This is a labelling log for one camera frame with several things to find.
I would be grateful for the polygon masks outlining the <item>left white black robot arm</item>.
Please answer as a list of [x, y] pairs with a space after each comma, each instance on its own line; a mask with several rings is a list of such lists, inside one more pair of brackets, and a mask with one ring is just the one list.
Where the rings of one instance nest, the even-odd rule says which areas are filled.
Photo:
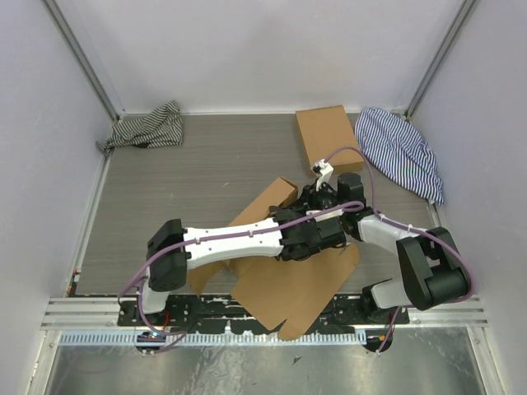
[[182, 287], [188, 270], [246, 257], [303, 261], [346, 242], [340, 221], [343, 206], [323, 211], [278, 208], [271, 217], [230, 228], [184, 228], [167, 221], [147, 245], [146, 279], [139, 291], [136, 316], [149, 327], [166, 315], [171, 291]]

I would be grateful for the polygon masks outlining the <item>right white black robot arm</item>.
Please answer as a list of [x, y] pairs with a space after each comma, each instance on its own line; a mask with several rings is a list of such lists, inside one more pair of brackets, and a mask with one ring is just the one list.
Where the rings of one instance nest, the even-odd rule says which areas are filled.
[[462, 262], [450, 232], [403, 225], [368, 205], [364, 186], [356, 174], [328, 183], [305, 186], [288, 204], [286, 221], [299, 224], [282, 233], [283, 260], [302, 260], [329, 248], [340, 248], [346, 238], [380, 247], [399, 262], [400, 278], [366, 286], [360, 303], [364, 319], [381, 324], [393, 308], [414, 307], [421, 311], [440, 304], [468, 299], [473, 282]]

